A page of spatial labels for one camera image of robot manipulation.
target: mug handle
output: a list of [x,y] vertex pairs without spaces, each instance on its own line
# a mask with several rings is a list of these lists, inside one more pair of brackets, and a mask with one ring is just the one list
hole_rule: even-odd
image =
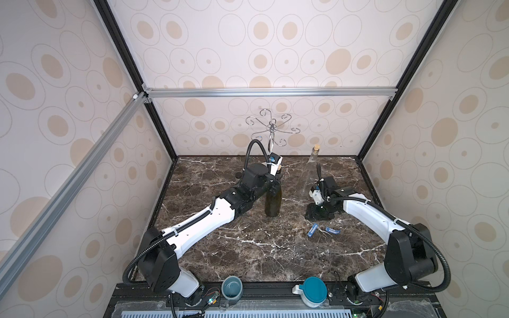
[[293,288],[292,288],[292,294],[296,294],[296,295],[301,295],[303,292],[302,289],[300,289],[300,285],[295,285]]

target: blue label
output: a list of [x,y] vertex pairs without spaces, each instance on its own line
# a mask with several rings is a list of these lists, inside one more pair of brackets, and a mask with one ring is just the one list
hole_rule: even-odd
[[315,231],[318,229],[318,224],[313,224],[309,232],[307,232],[307,236],[312,237]]
[[329,233],[332,233],[332,234],[339,234],[341,233],[341,230],[340,229],[331,229],[329,227],[326,227],[325,230]]

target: dark green bottle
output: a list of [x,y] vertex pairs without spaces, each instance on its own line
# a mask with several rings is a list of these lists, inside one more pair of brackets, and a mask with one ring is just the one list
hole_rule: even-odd
[[[281,182],[281,176],[281,166],[279,166],[276,172],[276,177],[279,178],[279,182]],[[283,198],[281,188],[282,186],[280,183],[279,189],[275,193],[269,191],[265,195],[265,214],[269,217],[276,217],[279,214],[279,210],[281,209],[281,200]]]

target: clear glass bottle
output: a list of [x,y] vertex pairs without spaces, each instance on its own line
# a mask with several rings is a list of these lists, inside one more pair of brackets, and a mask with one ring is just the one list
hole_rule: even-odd
[[306,167],[304,167],[300,174],[299,180],[297,181],[296,191],[298,197],[308,197],[309,190],[317,180],[317,162],[319,151],[320,145],[316,144],[311,151],[311,155],[309,156]]

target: black metal base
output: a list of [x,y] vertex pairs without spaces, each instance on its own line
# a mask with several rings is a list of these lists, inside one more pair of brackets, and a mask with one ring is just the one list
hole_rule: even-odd
[[[288,282],[243,282],[244,294],[241,300],[300,300],[299,295],[292,294],[292,288],[296,284],[302,284],[303,281],[288,281]],[[331,306],[343,306],[345,309],[352,310],[353,313],[367,313],[371,305],[379,305],[380,300],[373,295],[367,295],[365,301],[360,305],[353,305],[350,303],[345,295],[346,282],[325,282],[327,291],[332,295],[327,297],[327,301]],[[221,282],[204,283],[205,291],[210,288],[221,289]],[[380,292],[380,297],[384,297],[384,292]],[[196,307],[186,306],[186,302],[179,294],[173,294],[174,306],[180,310],[200,310],[205,304],[198,304]],[[446,318],[445,313],[438,301],[435,293],[424,291],[417,287],[409,286],[407,290],[398,287],[390,290],[389,300],[417,300],[428,299],[433,305],[437,316]],[[119,302],[142,302],[142,301],[165,301],[166,307],[170,308],[169,292],[164,291],[161,293],[153,293],[147,286],[126,286],[125,284],[117,284],[115,291],[108,303],[106,312],[103,318],[110,318],[115,309],[115,305]],[[218,307],[220,299],[212,305]]]

